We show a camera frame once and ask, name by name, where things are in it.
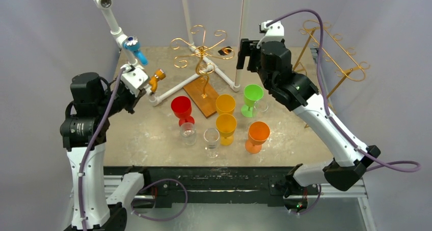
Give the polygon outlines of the yellow wine glass front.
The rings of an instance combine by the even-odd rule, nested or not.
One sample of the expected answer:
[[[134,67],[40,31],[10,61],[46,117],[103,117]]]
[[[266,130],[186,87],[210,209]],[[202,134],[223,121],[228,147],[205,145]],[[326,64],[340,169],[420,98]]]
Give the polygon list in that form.
[[[234,141],[234,132],[237,127],[237,121],[231,114],[221,114],[216,119],[216,127],[220,133],[220,144],[229,146]]]

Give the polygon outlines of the gold wire wine glass rack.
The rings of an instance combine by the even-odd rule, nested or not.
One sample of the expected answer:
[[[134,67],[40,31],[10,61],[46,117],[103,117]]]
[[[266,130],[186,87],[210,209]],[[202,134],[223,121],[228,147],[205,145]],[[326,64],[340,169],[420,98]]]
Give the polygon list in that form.
[[[323,23],[323,30],[321,30],[318,20],[308,19],[303,22],[302,28],[299,29],[299,32],[302,35],[307,36],[308,39],[293,66],[293,70],[305,75],[307,74],[307,68],[301,63],[301,58],[308,47],[315,49],[316,54],[322,54],[323,61],[334,67],[335,75],[340,78],[331,90],[326,89],[329,108],[332,112],[336,113],[336,110],[333,108],[333,103],[331,102],[331,96],[347,80],[357,83],[365,80],[367,77],[366,70],[370,68],[370,64],[366,61],[356,60],[357,52],[355,48],[345,46],[342,43],[344,38],[343,34],[333,33],[332,27],[333,25],[326,21]],[[323,32],[325,37],[329,38],[333,42],[330,44],[330,47],[334,47],[335,50],[328,51],[328,47],[322,48],[321,52],[318,50],[321,32]]]

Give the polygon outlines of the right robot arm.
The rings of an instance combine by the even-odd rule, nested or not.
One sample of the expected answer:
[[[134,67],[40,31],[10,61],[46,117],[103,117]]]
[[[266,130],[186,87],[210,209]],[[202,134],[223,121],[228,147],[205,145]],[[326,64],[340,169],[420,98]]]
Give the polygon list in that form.
[[[268,41],[241,39],[236,68],[256,72],[277,102],[306,122],[326,145],[333,159],[316,166],[298,164],[287,175],[286,187],[298,194],[306,186],[328,183],[340,191],[350,189],[377,158],[381,151],[375,145],[366,145],[351,133],[338,117],[329,110],[325,97],[304,74],[294,72],[291,51],[284,40]]]

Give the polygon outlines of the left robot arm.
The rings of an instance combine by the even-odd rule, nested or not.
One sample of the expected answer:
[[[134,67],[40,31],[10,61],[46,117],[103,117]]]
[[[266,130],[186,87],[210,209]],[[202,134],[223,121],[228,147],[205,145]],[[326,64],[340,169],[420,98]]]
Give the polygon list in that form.
[[[121,177],[110,196],[105,194],[104,153],[109,117],[126,110],[133,113],[146,93],[146,74],[120,72],[114,86],[95,72],[72,79],[72,102],[60,127],[73,181],[73,217],[69,230],[125,230],[136,193],[145,195],[151,179],[140,172]]]

